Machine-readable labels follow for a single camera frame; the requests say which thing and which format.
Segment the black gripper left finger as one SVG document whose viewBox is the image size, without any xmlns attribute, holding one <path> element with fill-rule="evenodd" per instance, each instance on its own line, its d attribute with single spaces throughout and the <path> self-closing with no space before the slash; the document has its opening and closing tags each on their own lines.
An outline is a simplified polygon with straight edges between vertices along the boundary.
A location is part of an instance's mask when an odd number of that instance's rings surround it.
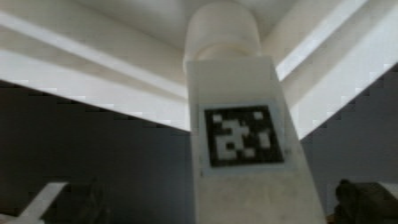
<svg viewBox="0 0 398 224">
<path fill-rule="evenodd" d="M 21 213 L 0 213 L 0 224 L 110 224 L 110 209 L 101 186 L 50 182 Z"/>
</svg>

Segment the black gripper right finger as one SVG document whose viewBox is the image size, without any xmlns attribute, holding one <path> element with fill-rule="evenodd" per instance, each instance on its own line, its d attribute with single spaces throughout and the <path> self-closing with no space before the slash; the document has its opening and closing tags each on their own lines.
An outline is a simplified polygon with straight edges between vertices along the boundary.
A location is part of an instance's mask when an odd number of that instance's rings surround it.
<svg viewBox="0 0 398 224">
<path fill-rule="evenodd" d="M 398 183 L 341 180 L 334 224 L 398 224 Z"/>
</svg>

